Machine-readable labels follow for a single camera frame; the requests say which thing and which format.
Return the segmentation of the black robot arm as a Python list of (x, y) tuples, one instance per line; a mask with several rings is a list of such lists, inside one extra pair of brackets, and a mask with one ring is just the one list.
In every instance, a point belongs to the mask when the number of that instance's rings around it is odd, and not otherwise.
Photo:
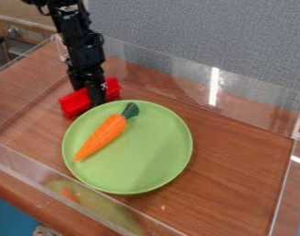
[(67, 47), (67, 74), (74, 90), (87, 89), (93, 107), (106, 102), (106, 82), (102, 64), (103, 36), (90, 28), (90, 18), (83, 0), (20, 0), (36, 7), (55, 24), (56, 33)]

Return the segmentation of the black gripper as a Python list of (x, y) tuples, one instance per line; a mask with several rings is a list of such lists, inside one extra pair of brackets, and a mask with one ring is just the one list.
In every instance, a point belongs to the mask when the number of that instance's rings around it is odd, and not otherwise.
[(69, 30), (63, 33), (63, 43), (69, 51), (67, 75), (71, 87), (74, 90), (85, 87), (81, 75), (86, 75), (87, 95), (91, 106), (97, 107), (106, 102), (107, 89), (102, 68), (105, 62), (103, 36), (93, 30)]

